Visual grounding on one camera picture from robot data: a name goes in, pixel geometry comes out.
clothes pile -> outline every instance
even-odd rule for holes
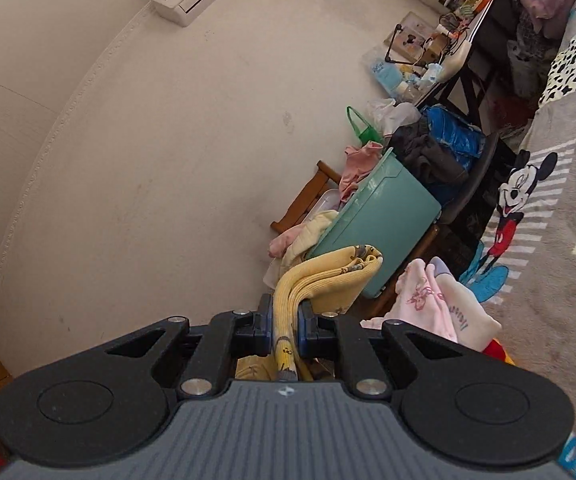
[[[263,277],[263,282],[271,289],[292,267],[303,263],[306,253],[314,247],[328,225],[337,218],[337,211],[322,211],[309,222],[291,227],[270,242],[268,256],[273,258]]]
[[[380,329],[386,319],[400,319],[469,349],[512,362],[494,338],[501,324],[487,314],[468,287],[459,283],[438,257],[426,266],[411,261],[395,286],[397,300],[384,317],[361,321]]]
[[[484,144],[479,128],[442,105],[434,105],[424,108],[416,123],[400,126],[388,147],[443,206],[468,179]]]

plastic bag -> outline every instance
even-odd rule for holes
[[[481,130],[441,105],[426,108],[423,113],[428,118],[430,135],[447,146],[461,166],[470,171],[472,163],[481,156],[484,148],[485,137]]]
[[[372,126],[372,124],[366,121],[366,119],[364,119],[357,110],[355,110],[351,106],[348,106],[346,108],[346,113],[348,114],[348,121],[350,121],[350,125],[353,127],[356,136],[359,137],[362,146],[365,146],[368,142],[370,142],[370,140],[373,140],[374,142],[378,142],[380,144],[383,143],[383,139],[381,139],[379,132],[376,131],[374,126]],[[359,129],[359,125],[353,121],[352,116],[353,113],[362,123],[361,125],[361,127],[363,128],[362,130]]]
[[[366,106],[366,115],[372,119],[372,124],[384,137],[384,145],[388,144],[389,137],[399,126],[414,124],[421,119],[421,114],[416,106],[411,103],[397,105],[394,99],[369,101]]]
[[[514,93],[523,99],[530,99],[538,94],[538,62],[521,51],[516,41],[508,41],[508,58],[512,69]]]
[[[434,85],[441,76],[441,72],[443,72],[443,67],[436,63],[430,63],[428,65],[428,70],[425,71],[421,81],[419,81],[419,89],[423,92],[429,90],[432,85]]]
[[[403,74],[393,63],[386,63],[381,46],[376,46],[362,56],[363,63],[390,97],[397,96],[397,87],[403,81]]]

metal screw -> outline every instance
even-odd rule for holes
[[[212,383],[206,379],[194,378],[188,379],[181,384],[181,390],[192,396],[207,394],[212,388]]]
[[[364,395],[381,395],[388,389],[388,385],[378,379],[362,379],[356,388]]]

gray ribbed plate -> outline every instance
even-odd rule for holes
[[[0,480],[568,479],[555,463],[505,474],[468,470],[421,448],[386,404],[340,383],[234,381],[183,403],[159,437],[132,455],[60,470],[17,460]]]

blanket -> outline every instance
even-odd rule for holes
[[[561,386],[576,412],[576,3],[522,147],[461,281],[517,365]]]

